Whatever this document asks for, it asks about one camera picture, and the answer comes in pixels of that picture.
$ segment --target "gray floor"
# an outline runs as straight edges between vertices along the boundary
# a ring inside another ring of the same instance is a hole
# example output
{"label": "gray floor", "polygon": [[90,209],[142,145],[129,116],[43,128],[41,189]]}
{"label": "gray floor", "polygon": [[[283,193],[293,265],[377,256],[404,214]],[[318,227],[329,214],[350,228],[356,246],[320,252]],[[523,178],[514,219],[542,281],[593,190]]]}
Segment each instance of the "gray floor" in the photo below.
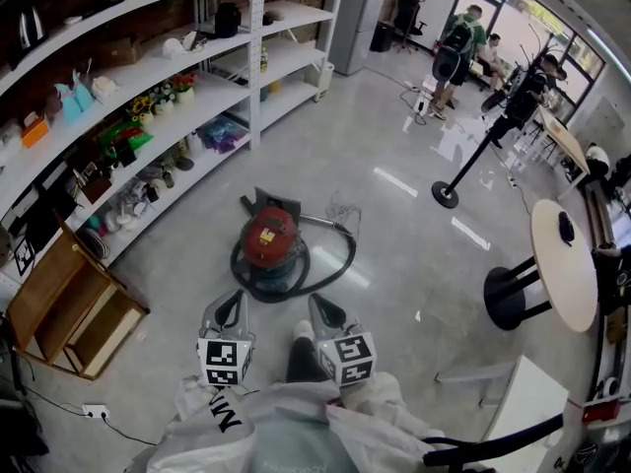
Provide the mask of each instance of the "gray floor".
{"label": "gray floor", "polygon": [[[429,73],[424,53],[371,54],[371,67],[400,81],[418,86]],[[355,214],[347,220],[351,231],[359,231],[352,271],[325,292],[373,332],[379,365],[399,379],[413,413],[454,438],[481,439],[493,415],[492,409],[478,407],[483,386],[441,386],[434,375],[513,360],[520,353],[566,386],[574,401],[583,401],[594,362],[593,331],[573,333],[549,311],[506,333],[486,314],[481,290],[487,272],[531,256],[522,195],[510,186],[498,158],[491,150],[484,153],[457,189],[457,209],[446,210],[431,196],[431,184],[451,179],[483,136],[482,95],[466,84],[446,122],[429,117],[426,126],[412,123],[403,131],[410,111],[399,99],[401,92],[368,70],[335,76],[319,103],[307,102],[268,129],[260,149],[242,150],[200,181],[115,264],[115,273],[142,293],[152,313],[103,375],[88,383],[35,367],[32,386],[58,402],[103,402],[120,429],[157,440],[175,412],[179,380],[199,371],[195,341],[204,307],[236,286],[228,261],[246,221],[239,197],[260,185],[302,200],[315,216],[325,215],[333,195],[362,209],[359,227]],[[412,101],[414,95],[408,95]],[[508,163],[514,152],[505,150],[502,159]],[[545,163],[530,164],[517,177],[529,208],[538,198],[554,198],[563,185],[558,170]],[[578,193],[564,205],[586,232]],[[458,222],[481,239],[458,230]],[[344,245],[334,234],[305,227],[304,236],[320,254],[314,257],[315,278],[330,271],[327,260],[344,257]],[[540,285],[528,288],[526,299],[544,301]],[[282,379],[292,328],[307,317],[307,300],[253,303],[250,313],[258,340],[245,384],[255,389]],[[99,421],[42,402],[35,407],[51,448],[39,462],[42,472],[120,472],[143,448]],[[568,405],[567,415],[570,424],[558,450],[548,455],[550,464],[579,432],[580,413]],[[550,464],[541,471],[551,471]]]}

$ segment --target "gray refrigerator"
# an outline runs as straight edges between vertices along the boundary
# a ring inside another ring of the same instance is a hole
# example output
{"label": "gray refrigerator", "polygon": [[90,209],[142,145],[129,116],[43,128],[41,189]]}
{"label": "gray refrigerator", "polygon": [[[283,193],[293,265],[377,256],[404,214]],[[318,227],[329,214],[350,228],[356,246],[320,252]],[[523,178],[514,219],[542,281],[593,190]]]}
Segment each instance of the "gray refrigerator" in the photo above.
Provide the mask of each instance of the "gray refrigerator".
{"label": "gray refrigerator", "polygon": [[350,75],[364,67],[384,0],[341,0],[328,60]]}

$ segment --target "black round base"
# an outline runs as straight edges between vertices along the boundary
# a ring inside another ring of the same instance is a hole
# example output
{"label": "black round base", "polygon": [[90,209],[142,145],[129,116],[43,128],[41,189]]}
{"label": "black round base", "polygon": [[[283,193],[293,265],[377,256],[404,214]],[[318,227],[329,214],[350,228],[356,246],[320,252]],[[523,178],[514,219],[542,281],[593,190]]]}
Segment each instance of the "black round base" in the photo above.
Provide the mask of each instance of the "black round base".
{"label": "black round base", "polygon": [[491,320],[495,322],[495,325],[505,331],[511,331],[522,323],[522,317],[526,310],[524,291],[517,291],[498,302],[491,303],[489,300],[493,293],[518,280],[517,278],[505,280],[504,276],[507,272],[509,272],[508,268],[498,266],[493,268],[486,276],[484,281],[484,303],[486,304],[486,311]]}
{"label": "black round base", "polygon": [[453,190],[452,194],[450,194],[449,196],[445,196],[445,194],[443,194],[443,191],[445,191],[448,186],[449,184],[447,184],[446,182],[438,180],[432,184],[432,194],[434,195],[434,198],[436,198],[436,201],[443,205],[443,207],[454,209],[457,206],[458,202],[457,193],[456,190]]}

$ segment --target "black hose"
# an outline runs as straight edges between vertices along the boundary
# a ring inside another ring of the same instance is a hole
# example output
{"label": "black hose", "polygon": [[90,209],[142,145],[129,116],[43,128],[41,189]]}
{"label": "black hose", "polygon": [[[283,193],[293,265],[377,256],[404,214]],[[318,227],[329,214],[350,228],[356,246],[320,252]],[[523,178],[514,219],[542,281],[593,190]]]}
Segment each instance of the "black hose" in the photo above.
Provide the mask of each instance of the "black hose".
{"label": "black hose", "polygon": [[353,264],[353,259],[355,259],[355,253],[357,252],[357,242],[351,235],[351,233],[344,228],[339,223],[333,223],[333,229],[344,236],[346,239],[346,243],[348,244],[348,256],[346,257],[346,261],[342,265],[342,267],[333,272],[331,275],[322,279],[315,284],[311,284],[310,286],[306,286],[303,288],[305,281],[307,280],[307,276],[309,275],[309,270],[311,269],[311,255],[309,253],[309,248],[304,240],[301,241],[302,251],[301,258],[303,259],[303,270],[301,271],[300,277],[296,281],[296,283],[288,290],[283,293],[273,292],[273,291],[262,291],[256,287],[256,285],[244,278],[244,276],[237,271],[237,262],[239,258],[239,253],[241,252],[241,241],[238,241],[233,248],[233,252],[230,255],[230,269],[237,279],[237,282],[245,287],[252,297],[255,300],[263,302],[265,304],[279,304],[281,302],[285,302],[290,298],[294,298],[296,296],[304,296],[310,293],[317,291],[318,289],[323,288],[324,286],[328,286],[331,282],[339,279],[346,270]]}

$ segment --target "orange box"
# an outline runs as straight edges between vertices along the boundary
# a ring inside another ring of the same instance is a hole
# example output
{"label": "orange box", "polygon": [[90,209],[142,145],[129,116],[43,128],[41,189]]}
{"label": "orange box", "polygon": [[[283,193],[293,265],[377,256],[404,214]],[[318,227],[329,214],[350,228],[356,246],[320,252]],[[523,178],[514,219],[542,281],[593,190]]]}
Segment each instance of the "orange box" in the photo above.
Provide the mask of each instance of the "orange box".
{"label": "orange box", "polygon": [[50,130],[47,119],[41,115],[33,124],[22,131],[22,143],[25,147],[32,147],[37,140]]}

